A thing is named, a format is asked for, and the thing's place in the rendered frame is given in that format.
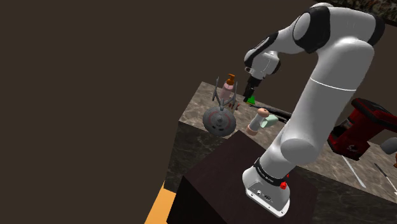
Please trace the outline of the pink soap dispenser bottle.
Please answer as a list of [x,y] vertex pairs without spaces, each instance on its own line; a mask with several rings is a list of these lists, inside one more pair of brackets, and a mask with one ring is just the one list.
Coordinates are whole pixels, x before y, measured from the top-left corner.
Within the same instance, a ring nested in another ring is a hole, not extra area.
[[219,98],[224,101],[229,100],[234,88],[234,74],[228,74],[229,78],[224,82]]

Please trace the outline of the mint green sponge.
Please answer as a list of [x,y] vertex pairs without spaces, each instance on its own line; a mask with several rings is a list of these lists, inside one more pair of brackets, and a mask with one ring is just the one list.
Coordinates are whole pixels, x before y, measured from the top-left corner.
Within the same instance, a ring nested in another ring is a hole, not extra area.
[[268,117],[265,117],[263,121],[260,123],[261,128],[267,128],[275,125],[279,121],[278,117],[273,114],[269,114]]

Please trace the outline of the dark robot stand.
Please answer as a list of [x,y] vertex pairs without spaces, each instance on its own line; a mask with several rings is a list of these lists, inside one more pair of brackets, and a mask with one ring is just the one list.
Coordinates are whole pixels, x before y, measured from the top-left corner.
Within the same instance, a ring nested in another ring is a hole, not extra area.
[[167,224],[312,224],[317,188],[291,171],[290,207],[278,218],[246,195],[242,173],[264,149],[238,131],[208,155],[177,137],[170,169],[181,175]]

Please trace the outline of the grey spaceship model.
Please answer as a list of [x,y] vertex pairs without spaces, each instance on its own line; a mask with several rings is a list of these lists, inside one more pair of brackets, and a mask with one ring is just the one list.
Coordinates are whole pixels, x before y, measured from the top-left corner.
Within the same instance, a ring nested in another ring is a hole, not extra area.
[[202,117],[202,123],[210,134],[225,137],[231,135],[237,126],[237,122],[233,114],[235,111],[235,105],[237,105],[237,90],[234,90],[232,98],[224,101],[219,98],[217,93],[218,81],[219,78],[216,79],[216,85],[212,95],[212,101],[216,99],[218,105],[205,111]]

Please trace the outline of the wooden pepper mill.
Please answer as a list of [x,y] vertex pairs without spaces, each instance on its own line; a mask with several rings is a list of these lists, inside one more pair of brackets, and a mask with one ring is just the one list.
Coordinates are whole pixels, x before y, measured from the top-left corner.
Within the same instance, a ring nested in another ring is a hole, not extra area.
[[251,120],[249,125],[246,127],[246,132],[250,136],[255,136],[257,135],[259,129],[261,128],[261,123],[262,121],[270,115],[269,111],[265,108],[260,108],[257,110],[257,114],[255,117]]

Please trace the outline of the white knife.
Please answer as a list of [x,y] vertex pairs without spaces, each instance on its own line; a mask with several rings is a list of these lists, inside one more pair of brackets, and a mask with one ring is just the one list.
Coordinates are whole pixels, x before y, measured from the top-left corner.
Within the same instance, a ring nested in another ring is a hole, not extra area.
[[342,156],[342,158],[344,159],[345,163],[347,164],[347,166],[350,168],[351,172],[354,174],[354,176],[355,176],[356,179],[358,180],[359,184],[360,184],[363,188],[366,188],[366,185],[365,185],[364,182],[360,179],[360,177],[357,175],[356,171],[354,170],[353,166],[350,164],[350,162],[348,161],[348,159],[346,159],[344,156]]

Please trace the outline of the marble kitchen counter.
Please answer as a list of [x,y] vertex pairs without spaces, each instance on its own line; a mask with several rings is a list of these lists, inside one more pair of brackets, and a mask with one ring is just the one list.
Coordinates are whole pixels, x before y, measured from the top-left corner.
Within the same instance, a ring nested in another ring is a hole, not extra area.
[[[204,112],[215,105],[213,91],[211,84],[201,83],[198,86],[179,119],[175,136],[175,140],[177,137],[191,138],[193,145],[201,147],[204,155],[233,135],[217,137],[203,126]],[[241,105],[235,113],[235,133],[241,131],[247,135],[245,128],[254,114],[253,108]],[[247,136],[265,151],[281,128],[282,123],[277,123],[261,130],[256,136]],[[373,164],[376,163],[397,186],[397,169],[393,167],[395,157],[386,155],[378,145],[372,144],[358,161],[348,161],[366,188],[359,184],[342,156],[332,152],[328,146],[323,148],[314,163],[292,170],[317,188],[312,224],[397,224],[397,195],[393,194],[392,186]],[[169,166],[164,187],[176,194],[181,175]]]

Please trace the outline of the black handled knife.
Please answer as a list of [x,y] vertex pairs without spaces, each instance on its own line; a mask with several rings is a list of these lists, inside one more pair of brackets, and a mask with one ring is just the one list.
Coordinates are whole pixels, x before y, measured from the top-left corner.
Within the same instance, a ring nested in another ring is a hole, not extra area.
[[382,175],[388,180],[388,182],[390,183],[390,185],[392,186],[393,190],[394,190],[394,194],[397,195],[397,188],[394,186],[394,184],[392,183],[392,181],[389,179],[389,177],[387,176],[387,174],[376,164],[373,163],[374,166],[376,166],[376,168],[382,173]]

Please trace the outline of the grey round object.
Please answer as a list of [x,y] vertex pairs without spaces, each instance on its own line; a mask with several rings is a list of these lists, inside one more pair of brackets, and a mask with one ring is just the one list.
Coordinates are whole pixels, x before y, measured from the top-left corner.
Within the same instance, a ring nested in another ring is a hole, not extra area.
[[397,152],[397,137],[391,137],[385,140],[381,145],[380,148],[385,154],[391,155]]

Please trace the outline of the long black tool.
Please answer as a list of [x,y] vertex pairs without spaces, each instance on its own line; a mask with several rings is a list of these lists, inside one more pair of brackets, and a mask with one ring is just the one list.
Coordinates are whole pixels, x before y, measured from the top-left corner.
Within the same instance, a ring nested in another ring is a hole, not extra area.
[[277,108],[273,108],[273,107],[269,107],[269,106],[257,106],[254,104],[249,104],[250,107],[254,107],[254,108],[258,108],[258,109],[266,109],[269,113],[281,117],[284,120],[284,123],[286,123],[290,118],[291,118],[291,113],[277,109]]

